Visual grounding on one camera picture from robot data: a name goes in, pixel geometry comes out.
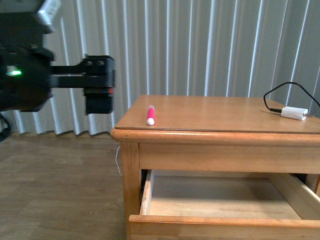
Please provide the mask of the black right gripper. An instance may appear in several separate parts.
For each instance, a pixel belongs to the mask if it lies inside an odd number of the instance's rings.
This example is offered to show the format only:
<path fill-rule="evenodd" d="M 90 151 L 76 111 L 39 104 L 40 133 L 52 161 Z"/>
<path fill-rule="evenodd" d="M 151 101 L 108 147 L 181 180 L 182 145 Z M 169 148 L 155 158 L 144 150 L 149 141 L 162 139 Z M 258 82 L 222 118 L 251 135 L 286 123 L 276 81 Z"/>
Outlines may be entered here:
<path fill-rule="evenodd" d="M 111 114 L 114 109 L 115 61 L 109 55 L 86 55 L 77 65 L 53 66 L 53 88 L 83 89 L 85 114 Z"/>

